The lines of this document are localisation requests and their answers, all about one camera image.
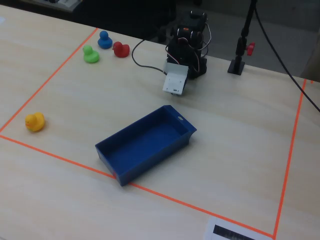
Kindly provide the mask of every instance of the wire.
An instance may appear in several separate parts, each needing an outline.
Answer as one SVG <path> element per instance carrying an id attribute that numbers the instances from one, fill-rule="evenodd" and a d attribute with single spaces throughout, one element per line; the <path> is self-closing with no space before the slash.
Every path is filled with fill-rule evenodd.
<path id="1" fill-rule="evenodd" d="M 193 51 L 193 52 L 194 52 L 194 54 L 195 54 L 195 56 L 196 56 L 196 59 L 198 60 L 198 70 L 196 70 L 195 67 L 193 67 L 193 68 L 194 68 L 194 70 L 198 73 L 198 72 L 200 71 L 200 61 L 199 61 L 199 57 L 198 57 L 196 51 Z"/>
<path id="2" fill-rule="evenodd" d="M 167 50 L 167 47 L 168 47 L 168 45 L 167 46 L 165 46 L 165 51 L 166 51 L 166 53 L 174 60 L 174 61 L 176 61 L 176 63 L 177 64 L 179 64 L 180 65 L 180 63 L 178 62 L 178 60 L 177 59 L 175 59 L 169 52 L 168 52 L 168 50 Z"/>
<path id="3" fill-rule="evenodd" d="M 164 71 L 164 70 L 161 70 L 160 68 L 157 68 L 155 66 L 147 66 L 147 65 L 141 65 L 139 63 L 137 63 L 137 61 L 135 60 L 135 57 L 134 57 L 134 51 L 136 50 L 136 48 L 145 41 L 145 39 L 141 40 L 137 45 L 135 45 L 135 47 L 133 48 L 132 52 L 131 52 L 131 57 L 132 57 L 132 60 L 134 61 L 135 64 L 137 64 L 139 67 L 142 67 L 142 68 L 148 68 L 148 69 L 155 69 L 155 70 L 158 70 L 162 73 L 164 73 L 165 75 L 167 75 L 167 73 Z"/>
<path id="4" fill-rule="evenodd" d="M 259 15 L 258 15 L 258 11 L 257 8 L 254 9 L 255 12 L 255 16 L 256 19 L 258 20 L 258 23 L 261 27 L 261 30 L 265 36 L 265 39 L 267 40 L 267 42 L 269 43 L 270 47 L 272 48 L 274 54 L 276 55 L 276 58 L 279 60 L 279 62 L 281 63 L 283 69 L 285 70 L 285 72 L 289 75 L 289 77 L 292 79 L 292 81 L 295 83 L 295 85 L 300 89 L 300 91 L 303 93 L 303 95 L 310 101 L 310 103 L 320 112 L 320 108 L 311 100 L 311 98 L 305 93 L 305 91 L 300 87 L 300 85 L 297 83 L 297 81 L 294 79 L 294 77 L 290 74 L 290 72 L 288 71 L 288 69 L 286 68 L 285 64 L 283 63 L 283 61 L 281 60 L 279 54 L 277 53 L 276 49 L 274 48 L 274 46 L 272 45 L 272 43 L 270 42 L 269 37 L 267 36 L 267 33 L 264 29 L 264 27 L 262 26 L 262 23 L 260 21 Z"/>
<path id="5" fill-rule="evenodd" d="M 210 27 L 209 27 L 208 23 L 206 23 L 206 22 L 205 22 L 205 25 L 207 26 L 207 28 L 208 28 L 208 30 L 209 30 L 210 39 L 209 39 L 208 43 L 207 43 L 203 48 L 200 48 L 200 49 L 198 49 L 198 50 L 205 49 L 205 48 L 209 45 L 209 43 L 211 42 L 211 31 L 210 31 Z"/>
<path id="6" fill-rule="evenodd" d="M 194 70 L 198 73 L 199 71 L 200 71 L 200 61 L 199 61 L 199 57 L 198 57 L 198 55 L 197 55 L 197 53 L 196 53 L 196 49 L 194 48 L 194 47 L 192 47 L 190 44 L 189 44 L 189 41 L 188 41 L 188 39 L 186 39 L 185 37 L 180 37 L 180 38 L 178 38 L 178 41 L 179 40 L 185 40 L 186 41 L 186 43 L 188 44 L 188 46 L 193 50 L 193 52 L 194 52 L 194 54 L 195 54 L 195 56 L 196 56 L 196 59 L 197 59 L 197 61 L 198 61 L 198 70 L 196 70 L 196 68 L 195 67 L 193 67 L 194 68 Z"/>
<path id="7" fill-rule="evenodd" d="M 204 58 L 205 56 L 207 56 L 208 52 L 209 52 L 209 46 L 207 45 L 207 46 L 206 46 L 206 52 L 205 52 L 205 54 L 204 54 L 201 58 Z"/>

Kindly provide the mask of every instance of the orange boundary tape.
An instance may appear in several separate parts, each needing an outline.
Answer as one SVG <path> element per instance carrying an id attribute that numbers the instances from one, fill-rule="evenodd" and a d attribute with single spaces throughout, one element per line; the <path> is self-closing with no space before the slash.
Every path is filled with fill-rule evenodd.
<path id="1" fill-rule="evenodd" d="M 305 90 L 307 80 L 305 79 L 303 81 L 303 86 L 302 89 Z M 296 138 L 296 132 L 297 132 L 297 126 L 298 126 L 298 121 L 299 121 L 299 115 L 300 115 L 300 110 L 301 110 L 301 105 L 302 101 L 304 99 L 304 94 L 301 92 L 300 94 L 300 100 L 298 104 L 298 108 L 296 110 L 295 114 L 295 120 L 294 120 L 294 126 L 292 130 L 292 137 L 291 137 L 291 143 L 290 143 L 290 149 L 289 149 L 289 154 L 288 154 L 288 160 L 286 162 L 286 168 L 285 168 L 285 174 L 284 174 L 284 180 L 283 180 L 283 185 L 282 185 L 282 192 L 281 192 L 281 197 L 280 197 L 280 203 L 278 207 L 278 212 L 276 215 L 276 220 L 275 220 L 275 225 L 274 225 L 274 230 L 273 230 L 273 236 L 272 239 L 276 239 L 277 233 L 278 233 L 278 227 L 279 227 L 279 222 L 280 222 L 280 216 L 281 216 L 281 211 L 282 207 L 284 205 L 284 199 L 285 199 L 285 194 L 286 194 L 286 188 L 287 188 L 287 182 L 288 182 L 288 176 L 289 176 L 289 170 L 290 170 L 290 164 L 291 164 L 291 158 L 292 158 L 292 152 L 294 149 L 295 145 L 295 138 Z"/>
<path id="2" fill-rule="evenodd" d="M 95 29 L 93 30 L 93 32 L 76 48 L 76 50 L 74 50 L 74 52 L 58 67 L 58 69 L 55 70 L 54 73 L 38 88 L 38 90 L 18 109 L 18 111 L 16 111 L 16 113 L 2 126 L 2 128 L 0 128 L 0 133 L 8 126 L 8 124 L 9 124 L 11 121 L 21 112 L 21 110 L 40 92 L 40 90 L 57 74 L 57 72 L 76 54 L 76 52 L 96 33 L 97 30 L 98 30 L 98 28 L 95 28 Z M 303 81 L 303 86 L 302 86 L 302 89 L 303 89 L 303 90 L 305 90 L 306 83 L 307 83 L 307 80 L 304 79 L 304 81 Z M 135 187 L 135 188 L 141 189 L 141 190 L 143 190 L 143 191 L 146 191 L 146 192 L 148 192 L 148 193 L 157 195 L 157 196 L 159 196 L 159 197 L 165 198 L 165 199 L 170 200 L 170 201 L 172 201 L 172 202 L 175 202 L 175 203 L 177 203 L 177 204 L 180 204 L 180 205 L 186 206 L 186 207 L 188 207 L 188 208 L 197 210 L 197 211 L 199 211 L 199 212 L 202 212 L 202 213 L 205 213 L 205 214 L 208 214 L 208 215 L 211 215 L 211 216 L 214 216 L 214 217 L 223 219 L 223 220 L 228 221 L 228 222 L 230 222 L 230 223 L 239 225 L 239 226 L 241 226 L 241 227 L 243 227 L 243 228 L 252 230 L 252 231 L 254 231 L 254 232 L 257 232 L 257 233 L 259 233 L 259 234 L 265 235 L 265 236 L 270 237 L 270 238 L 272 238 L 272 239 L 275 240 L 276 237 L 277 237 L 277 233 L 278 233 L 278 227 L 279 227 L 279 222 L 280 222 L 282 207 L 283 207 L 284 199 L 285 199 L 285 193 L 286 193 L 286 187 L 287 187 L 287 182 L 288 182 L 288 176 L 289 176 L 289 170 L 290 170 L 292 152 L 293 152 L 293 148 L 294 148 L 296 131 L 297 131 L 297 126 L 298 126 L 299 115 L 300 115 L 300 110 L 301 110 L 301 105 L 302 105 L 303 97 L 304 97 L 304 95 L 303 95 L 303 93 L 301 93 L 301 94 L 300 94 L 300 99 L 299 99 L 298 108 L 297 108 L 297 111 L 296 111 L 296 116 L 295 116 L 293 131 L 292 131 L 292 137 L 291 137 L 290 149 L 289 149 L 289 154 L 288 154 L 288 160 L 287 160 L 287 164 L 286 164 L 284 181 L 283 181 L 282 192 L 281 192 L 281 197 L 280 197 L 280 203 L 279 203 L 279 207 L 278 207 L 278 211 L 277 211 L 277 216 L 276 216 L 276 221 L 275 221 L 275 226 L 274 226 L 273 234 L 264 232 L 264 231 L 262 231 L 262 230 L 259 230 L 259 229 L 257 229 L 257 228 L 254 228 L 254 227 L 252 227 L 252 226 L 249 226 L 249 225 L 246 225 L 246 224 L 244 224 L 244 223 L 241 223 L 241 222 L 232 220 L 232 219 L 227 218 L 227 217 L 225 217 L 225 216 L 222 216 L 222 215 L 216 214 L 216 213 L 214 213 L 214 212 L 205 210 L 205 209 L 203 209 L 203 208 L 194 206 L 194 205 L 189 204 L 189 203 L 186 203 L 186 202 L 184 202 L 184 201 L 175 199 L 175 198 L 173 198 L 173 197 L 170 197 L 170 196 L 168 196 L 168 195 L 162 194 L 162 193 L 160 193 L 160 192 L 153 191 L 153 190 L 151 190 L 151 189 L 149 189 L 149 188 L 146 188 L 146 187 L 144 187 L 144 186 L 140 186 L 140 185 L 135 184 L 135 183 L 129 183 L 129 185 L 131 185 L 131 186 L 133 186 L 133 187 Z M 56 159 L 65 161 L 65 162 L 67 162 L 67 163 L 76 165 L 76 166 L 78 166 L 78 167 L 81 167 L 81 168 L 90 170 L 90 171 L 92 171 L 92 172 L 95 172 L 95 173 L 104 175 L 104 176 L 106 176 L 106 177 L 115 179 L 115 177 L 114 177 L 113 175 L 111 175 L 111 174 L 108 174 L 108 173 L 106 173 L 106 172 L 100 171 L 100 170 L 98 170 L 98 169 L 95 169 L 95 168 L 86 166 L 86 165 L 84 165 L 84 164 L 81 164 L 81 163 L 78 163 L 78 162 L 75 162 L 75 161 L 69 160 L 69 159 L 67 159 L 67 158 L 58 156 L 58 155 L 56 155 L 56 154 L 53 154 L 53 153 L 50 153 L 50 152 L 41 150 L 41 149 L 39 149 L 39 148 L 37 148 L 37 147 L 28 145 L 28 144 L 26 144 L 26 143 L 23 143 L 23 142 L 20 142 L 20 141 L 11 139 L 11 138 L 6 137 L 6 136 L 3 136 L 3 135 L 0 135 L 0 138 L 5 139 L 5 140 L 8 140 L 8 141 L 13 142 L 13 143 L 16 143 L 16 144 L 19 144 L 19 145 L 24 146 L 24 147 L 26 147 L 26 148 L 35 150 L 35 151 L 37 151 L 37 152 L 46 154 L 46 155 L 51 156 L 51 157 L 53 157 L 53 158 L 56 158 Z"/>
<path id="3" fill-rule="evenodd" d="M 59 70 L 76 54 L 76 52 L 96 33 L 98 28 L 94 29 L 93 32 L 71 53 L 71 55 L 58 67 L 57 70 L 35 91 L 34 94 L 15 112 L 15 114 L 0 128 L 0 133 L 8 126 L 8 124 L 21 112 L 21 110 L 40 92 L 40 90 L 59 72 Z"/>
<path id="4" fill-rule="evenodd" d="M 53 153 L 50 153 L 50 152 L 41 150 L 41 149 L 39 149 L 39 148 L 37 148 L 37 147 L 28 145 L 28 144 L 26 144 L 26 143 L 23 143 L 23 142 L 20 142 L 20 141 L 17 141 L 17 140 L 14 140 L 14 139 L 9 138 L 9 137 L 7 137 L 7 136 L 0 135 L 0 138 L 5 139 L 5 140 L 8 140 L 8 141 L 13 142 L 13 143 L 16 143 L 16 144 L 19 144 L 19 145 L 24 146 L 24 147 L 26 147 L 26 148 L 35 150 L 35 151 L 37 151 L 37 152 L 46 154 L 46 155 L 51 156 L 51 157 L 54 157 L 54 158 L 56 158 L 56 159 L 65 161 L 65 162 L 67 162 L 67 163 L 76 165 L 76 166 L 78 166 L 78 167 L 81 167 L 81 168 L 84 168 L 84 169 L 93 171 L 93 172 L 95 172 L 95 173 L 97 173 L 97 174 L 101 174 L 101 175 L 107 176 L 107 177 L 109 177 L 109 178 L 115 179 L 115 177 L 114 177 L 113 175 L 108 174 L 108 173 L 106 173 L 106 172 L 103 172 L 103 171 L 100 171 L 100 170 L 98 170 L 98 169 L 92 168 L 92 167 L 90 167 L 90 166 L 87 166 L 87 165 L 78 163 L 78 162 L 76 162 L 76 161 L 69 160 L 69 159 L 64 158 L 64 157 L 62 157 L 62 156 L 58 156 L 58 155 L 56 155 L 56 154 L 53 154 Z M 203 208 L 200 208 L 200 207 L 191 205 L 191 204 L 189 204 L 189 203 L 186 203 L 186 202 L 184 202 L 184 201 L 181 201 L 181 200 L 178 200 L 178 199 L 176 199 L 176 198 L 170 197 L 170 196 L 168 196 L 168 195 L 162 194 L 162 193 L 160 193 L 160 192 L 151 190 L 151 189 L 146 188 L 146 187 L 144 187 L 144 186 L 141 186 L 141 185 L 138 185 L 138 184 L 135 184 L 135 183 L 129 183 L 129 185 L 131 185 L 131 186 L 133 186 L 133 187 L 135 187 L 135 188 L 141 189 L 141 190 L 143 190 L 143 191 L 146 191 L 146 192 L 148 192 L 148 193 L 157 195 L 157 196 L 162 197 L 162 198 L 164 198 L 164 199 L 170 200 L 170 201 L 175 202 L 175 203 L 177 203 L 177 204 L 180 204 L 180 205 L 186 206 L 186 207 L 188 207 L 188 208 L 197 210 L 197 211 L 199 211 L 199 212 L 202 212 L 202 213 L 205 213 L 205 214 L 208 214 L 208 215 L 211 215 L 211 216 L 214 216 L 214 217 L 223 219 L 223 220 L 228 221 L 228 222 L 230 222 L 230 223 L 239 225 L 239 226 L 241 226 L 241 227 L 243 227 L 243 228 L 252 230 L 252 231 L 254 231 L 254 232 L 257 232 L 257 233 L 259 233 L 259 234 L 265 235 L 265 236 L 267 236 L 267 237 L 270 237 L 270 238 L 271 238 L 271 237 L 273 236 L 273 235 L 270 234 L 270 233 L 264 232 L 264 231 L 262 231 L 262 230 L 259 230 L 259 229 L 257 229 L 257 228 L 254 228 L 254 227 L 252 227 L 252 226 L 246 225 L 246 224 L 241 223 L 241 222 L 239 222 L 239 221 L 232 220 L 232 219 L 227 218 L 227 217 L 225 217 L 225 216 L 222 216 L 222 215 L 216 214 L 216 213 L 214 213 L 214 212 L 205 210 L 205 209 L 203 209 Z"/>

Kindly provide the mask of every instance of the blue plastic tray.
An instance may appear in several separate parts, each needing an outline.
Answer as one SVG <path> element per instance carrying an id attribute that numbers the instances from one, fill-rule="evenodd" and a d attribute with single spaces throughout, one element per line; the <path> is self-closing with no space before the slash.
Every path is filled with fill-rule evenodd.
<path id="1" fill-rule="evenodd" d="M 189 143 L 197 129 L 165 105 L 95 145 L 121 186 Z"/>

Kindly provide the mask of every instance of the rubber duck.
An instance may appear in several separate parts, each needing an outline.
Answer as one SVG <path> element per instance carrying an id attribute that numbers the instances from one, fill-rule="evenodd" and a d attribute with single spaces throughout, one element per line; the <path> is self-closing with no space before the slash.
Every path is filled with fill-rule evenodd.
<path id="1" fill-rule="evenodd" d="M 32 132 L 41 130 L 45 125 L 45 116 L 41 112 L 29 114 L 25 117 L 25 126 Z"/>
<path id="2" fill-rule="evenodd" d="M 100 32 L 100 39 L 98 40 L 98 45 L 102 49 L 109 49 L 112 46 L 112 39 L 106 31 Z"/>
<path id="3" fill-rule="evenodd" d="M 116 55 L 118 58 L 125 58 L 129 55 L 130 52 L 130 47 L 127 44 L 122 44 L 119 41 L 116 41 L 113 44 L 113 51 L 114 51 L 114 55 Z"/>
<path id="4" fill-rule="evenodd" d="M 94 51 L 92 49 L 92 46 L 90 45 L 85 45 L 83 47 L 83 52 L 84 52 L 84 61 L 86 63 L 89 63 L 89 64 L 94 64 L 96 62 L 99 61 L 99 53 L 97 51 Z"/>

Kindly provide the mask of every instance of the red clamp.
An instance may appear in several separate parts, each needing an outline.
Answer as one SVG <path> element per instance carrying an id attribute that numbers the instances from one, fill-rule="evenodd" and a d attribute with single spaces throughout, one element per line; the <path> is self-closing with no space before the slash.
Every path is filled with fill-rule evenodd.
<path id="1" fill-rule="evenodd" d="M 248 55 L 248 56 L 251 56 L 252 55 L 252 53 L 253 53 L 253 51 L 254 51 L 254 48 L 255 48 L 255 45 L 256 45 L 256 43 L 255 42 L 252 42 L 252 43 L 250 43 L 248 46 L 246 46 L 246 54 Z"/>

